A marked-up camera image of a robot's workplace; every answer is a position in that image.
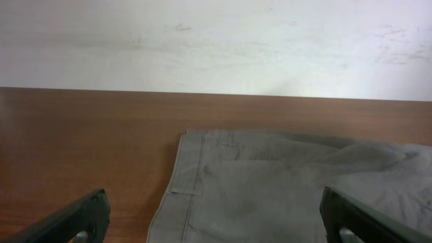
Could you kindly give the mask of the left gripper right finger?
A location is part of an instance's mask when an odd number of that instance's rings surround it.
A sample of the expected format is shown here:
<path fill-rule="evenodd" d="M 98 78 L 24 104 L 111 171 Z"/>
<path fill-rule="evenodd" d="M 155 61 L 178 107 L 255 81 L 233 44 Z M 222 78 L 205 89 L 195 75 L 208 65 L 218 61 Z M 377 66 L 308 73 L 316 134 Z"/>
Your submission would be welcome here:
<path fill-rule="evenodd" d="M 431 243 L 431 238 L 370 206 L 326 187 L 320 214 L 328 243 Z"/>

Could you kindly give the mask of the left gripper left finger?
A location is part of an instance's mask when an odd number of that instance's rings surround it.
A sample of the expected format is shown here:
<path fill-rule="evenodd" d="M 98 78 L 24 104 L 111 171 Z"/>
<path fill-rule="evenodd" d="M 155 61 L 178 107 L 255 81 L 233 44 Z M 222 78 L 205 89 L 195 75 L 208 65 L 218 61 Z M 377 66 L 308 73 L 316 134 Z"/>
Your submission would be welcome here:
<path fill-rule="evenodd" d="M 110 224 L 106 192 L 97 189 L 4 239 L 4 242 L 102 242 Z"/>

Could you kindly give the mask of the grey shorts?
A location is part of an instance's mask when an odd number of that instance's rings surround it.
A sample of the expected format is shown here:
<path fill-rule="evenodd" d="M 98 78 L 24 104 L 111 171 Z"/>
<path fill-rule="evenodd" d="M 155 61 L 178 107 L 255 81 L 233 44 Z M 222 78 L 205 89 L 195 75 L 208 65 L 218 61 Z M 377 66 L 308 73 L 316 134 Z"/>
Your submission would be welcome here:
<path fill-rule="evenodd" d="M 431 148 L 275 130 L 188 130 L 149 242 L 324 242 L 325 187 L 431 234 Z"/>

